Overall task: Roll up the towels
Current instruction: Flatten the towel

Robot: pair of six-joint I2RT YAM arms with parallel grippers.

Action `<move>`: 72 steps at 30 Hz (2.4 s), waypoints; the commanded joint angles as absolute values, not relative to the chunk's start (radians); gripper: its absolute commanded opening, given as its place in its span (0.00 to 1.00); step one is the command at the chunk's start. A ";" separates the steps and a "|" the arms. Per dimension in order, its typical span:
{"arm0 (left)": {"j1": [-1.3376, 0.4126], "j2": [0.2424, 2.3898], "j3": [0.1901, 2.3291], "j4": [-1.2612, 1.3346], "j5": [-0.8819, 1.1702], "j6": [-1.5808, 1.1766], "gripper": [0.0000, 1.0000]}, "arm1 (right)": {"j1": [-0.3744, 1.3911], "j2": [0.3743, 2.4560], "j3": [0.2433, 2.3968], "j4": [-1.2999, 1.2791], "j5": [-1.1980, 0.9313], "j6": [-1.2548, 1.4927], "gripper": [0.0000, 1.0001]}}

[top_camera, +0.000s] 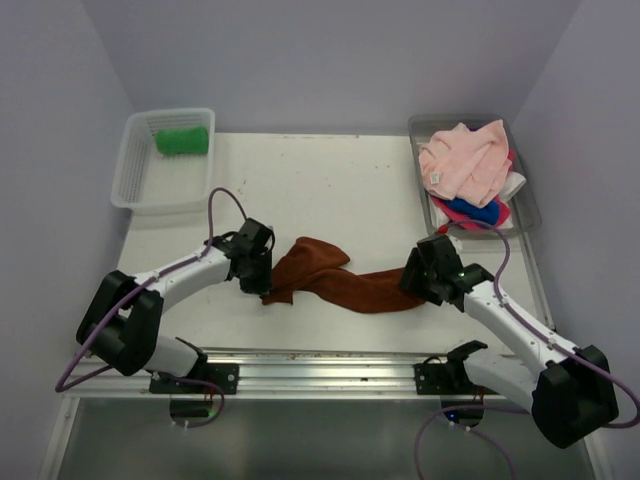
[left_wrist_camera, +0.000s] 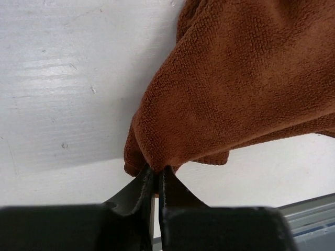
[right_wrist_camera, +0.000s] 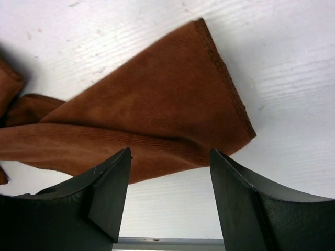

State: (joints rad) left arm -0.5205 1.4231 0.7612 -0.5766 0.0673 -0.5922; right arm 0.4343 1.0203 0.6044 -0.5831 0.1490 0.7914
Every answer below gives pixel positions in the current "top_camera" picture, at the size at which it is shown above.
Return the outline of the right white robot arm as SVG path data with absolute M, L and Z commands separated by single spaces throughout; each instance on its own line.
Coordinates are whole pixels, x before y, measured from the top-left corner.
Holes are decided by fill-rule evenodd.
M 543 436 L 566 448 L 619 415 L 606 356 L 557 335 L 505 294 L 496 276 L 463 265 L 452 239 L 436 234 L 411 250 L 400 287 L 435 304 L 448 303 L 489 329 L 512 352 L 505 358 L 469 341 L 443 363 L 414 367 L 420 394 L 493 391 L 532 415 Z

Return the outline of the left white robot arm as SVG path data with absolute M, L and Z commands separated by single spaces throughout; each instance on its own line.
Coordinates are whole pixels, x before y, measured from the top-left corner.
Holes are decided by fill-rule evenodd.
M 156 270 L 104 277 L 76 332 L 90 352 L 124 376 L 141 370 L 168 374 L 185 392 L 208 379 L 204 354 L 160 334 L 172 307 L 208 287 L 236 279 L 242 292 L 265 296 L 272 287 L 272 228 L 248 218 L 237 231 L 214 236 L 186 257 Z

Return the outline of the green towel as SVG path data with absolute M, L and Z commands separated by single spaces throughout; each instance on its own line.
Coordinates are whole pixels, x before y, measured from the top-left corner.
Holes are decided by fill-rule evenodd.
M 155 144 L 164 156 L 205 155 L 209 151 L 209 132 L 204 126 L 162 129 L 155 134 Z

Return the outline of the brown towel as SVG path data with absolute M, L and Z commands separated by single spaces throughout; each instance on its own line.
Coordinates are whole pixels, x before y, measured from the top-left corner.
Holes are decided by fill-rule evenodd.
M 339 247 L 310 237 L 298 238 L 272 269 L 272 289 L 264 306 L 289 304 L 296 292 L 361 314 L 395 313 L 425 304 L 399 286 L 401 268 L 355 274 L 345 269 L 350 257 Z

